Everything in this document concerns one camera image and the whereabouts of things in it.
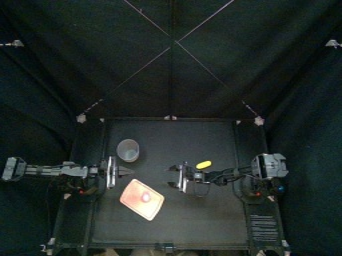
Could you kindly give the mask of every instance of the cable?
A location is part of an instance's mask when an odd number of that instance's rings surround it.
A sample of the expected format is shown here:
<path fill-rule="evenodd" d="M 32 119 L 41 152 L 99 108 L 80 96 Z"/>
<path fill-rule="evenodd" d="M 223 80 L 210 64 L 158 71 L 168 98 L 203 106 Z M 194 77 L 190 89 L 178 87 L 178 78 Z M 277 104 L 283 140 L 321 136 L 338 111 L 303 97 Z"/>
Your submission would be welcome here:
<path fill-rule="evenodd" d="M 57 177 L 53 177 L 48 183 L 47 190 L 45 190 L 45 206 L 47 206 L 47 214 L 48 214 L 48 240 L 51 238 L 52 228 L 51 228 L 51 212 L 49 212 L 49 203 L 48 203 L 48 192 L 52 182 Z"/>

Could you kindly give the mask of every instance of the black cloth ceiling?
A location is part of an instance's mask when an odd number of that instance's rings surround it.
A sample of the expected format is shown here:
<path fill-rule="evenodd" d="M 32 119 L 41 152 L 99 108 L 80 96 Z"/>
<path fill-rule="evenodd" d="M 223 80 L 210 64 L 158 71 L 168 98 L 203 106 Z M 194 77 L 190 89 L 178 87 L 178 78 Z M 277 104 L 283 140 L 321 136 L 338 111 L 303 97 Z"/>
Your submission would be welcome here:
<path fill-rule="evenodd" d="M 341 1 L 1 1 L 75 115 L 250 118 L 279 104 L 341 23 Z M 36 71 L 13 51 L 7 54 Z"/>

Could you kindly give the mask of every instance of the wire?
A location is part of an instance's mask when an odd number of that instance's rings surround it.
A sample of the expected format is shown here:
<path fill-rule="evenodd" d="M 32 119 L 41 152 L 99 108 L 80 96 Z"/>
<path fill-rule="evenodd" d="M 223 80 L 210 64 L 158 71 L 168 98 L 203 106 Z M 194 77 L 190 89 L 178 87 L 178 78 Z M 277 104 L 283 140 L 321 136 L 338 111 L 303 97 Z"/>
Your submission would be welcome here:
<path fill-rule="evenodd" d="M 196 184 L 198 184 L 198 183 L 194 182 L 192 190 L 194 190 L 195 196 L 196 196 L 196 197 L 204 197 L 204 196 L 207 196 L 207 195 L 208 195 L 208 192 L 210 192 L 210 183 L 207 184 L 207 187 L 208 187 L 207 192 L 203 193 L 203 194 L 198 194 L 198 192 L 196 192 L 196 186 L 198 186 L 198 185 L 196 185 Z"/>
<path fill-rule="evenodd" d="M 48 215 L 48 240 L 51 238 L 52 228 L 51 228 L 51 212 L 49 212 L 49 203 L 48 203 L 48 192 L 52 182 L 55 181 L 57 177 L 53 177 L 48 183 L 47 190 L 45 190 L 45 206 L 47 206 L 47 215 Z"/>
<path fill-rule="evenodd" d="M 252 179 L 255 179 L 255 180 L 261 180 L 261 178 L 259 177 L 256 177 L 256 176 L 254 176 L 254 175 L 250 175 L 250 174 L 244 174 L 243 176 L 246 176 L 246 177 L 251 177 Z"/>

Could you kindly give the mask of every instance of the yellow object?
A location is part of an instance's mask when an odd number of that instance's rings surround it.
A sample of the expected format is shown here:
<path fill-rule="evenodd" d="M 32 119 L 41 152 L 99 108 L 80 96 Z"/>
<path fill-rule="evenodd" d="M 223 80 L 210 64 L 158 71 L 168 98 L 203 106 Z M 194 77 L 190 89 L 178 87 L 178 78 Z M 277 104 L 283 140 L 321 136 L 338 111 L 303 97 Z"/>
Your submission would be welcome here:
<path fill-rule="evenodd" d="M 196 165 L 196 169 L 200 170 L 200 169 L 204 169 L 210 166 L 211 166 L 211 161 L 204 161 L 204 162 L 202 162 Z"/>

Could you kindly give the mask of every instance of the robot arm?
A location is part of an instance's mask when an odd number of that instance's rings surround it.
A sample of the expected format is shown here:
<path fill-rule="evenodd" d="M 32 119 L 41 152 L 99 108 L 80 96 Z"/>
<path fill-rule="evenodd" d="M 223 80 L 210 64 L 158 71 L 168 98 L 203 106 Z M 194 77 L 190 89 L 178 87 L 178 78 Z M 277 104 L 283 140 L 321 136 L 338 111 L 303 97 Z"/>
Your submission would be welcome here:
<path fill-rule="evenodd" d="M 116 158 L 110 156 L 99 165 L 80 166 L 73 162 L 63 162 L 57 166 L 28 165 L 20 157 L 9 157 L 1 180 L 5 182 L 19 181 L 23 177 L 53 178 L 59 181 L 59 188 L 64 192 L 79 192 L 90 195 L 96 191 L 104 192 L 106 188 L 115 187 L 115 181 L 134 171 L 118 166 Z"/>

